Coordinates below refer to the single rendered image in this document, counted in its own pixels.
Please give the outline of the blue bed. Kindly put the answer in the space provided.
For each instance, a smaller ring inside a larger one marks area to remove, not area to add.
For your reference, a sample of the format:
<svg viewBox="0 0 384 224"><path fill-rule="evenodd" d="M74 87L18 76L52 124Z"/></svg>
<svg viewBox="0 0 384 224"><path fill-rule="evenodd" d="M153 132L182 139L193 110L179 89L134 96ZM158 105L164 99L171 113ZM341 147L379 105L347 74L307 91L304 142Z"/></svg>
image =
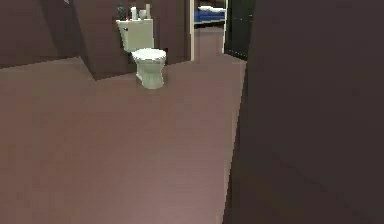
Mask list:
<svg viewBox="0 0 384 224"><path fill-rule="evenodd" d="M225 19L225 12L212 12L212 11L194 11L194 22L195 23L209 23L211 21L220 21Z"/></svg>

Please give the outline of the white pillow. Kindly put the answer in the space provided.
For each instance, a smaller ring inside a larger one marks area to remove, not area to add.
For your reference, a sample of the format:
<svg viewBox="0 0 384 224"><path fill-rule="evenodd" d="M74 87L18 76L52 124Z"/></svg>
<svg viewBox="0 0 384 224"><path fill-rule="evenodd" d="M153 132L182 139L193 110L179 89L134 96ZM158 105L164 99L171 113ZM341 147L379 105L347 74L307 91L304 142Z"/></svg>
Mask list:
<svg viewBox="0 0 384 224"><path fill-rule="evenodd" d="M199 6L198 9L200 11L209 11L209 12L213 12L213 13L224 13L224 12L226 12L225 8L213 7L213 6Z"/></svg>

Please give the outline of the white toilet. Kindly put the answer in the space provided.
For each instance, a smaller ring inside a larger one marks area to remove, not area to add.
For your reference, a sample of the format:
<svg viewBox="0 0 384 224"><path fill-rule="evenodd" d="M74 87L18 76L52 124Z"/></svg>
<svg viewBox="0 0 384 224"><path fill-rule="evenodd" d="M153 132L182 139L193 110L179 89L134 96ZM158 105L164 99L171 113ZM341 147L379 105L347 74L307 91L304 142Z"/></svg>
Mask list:
<svg viewBox="0 0 384 224"><path fill-rule="evenodd" d="M164 85L162 70L167 59L165 50L154 46L154 22L144 20L117 20L123 49L130 53L137 67L136 77L147 89Z"/></svg>

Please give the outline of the black room door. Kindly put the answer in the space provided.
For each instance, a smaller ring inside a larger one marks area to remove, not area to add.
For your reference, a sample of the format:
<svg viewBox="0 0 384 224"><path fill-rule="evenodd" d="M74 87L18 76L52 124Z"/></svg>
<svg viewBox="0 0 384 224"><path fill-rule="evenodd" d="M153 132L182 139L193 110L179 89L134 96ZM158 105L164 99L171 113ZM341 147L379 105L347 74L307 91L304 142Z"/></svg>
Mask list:
<svg viewBox="0 0 384 224"><path fill-rule="evenodd" d="M228 0L224 53L247 60L256 0Z"/></svg>

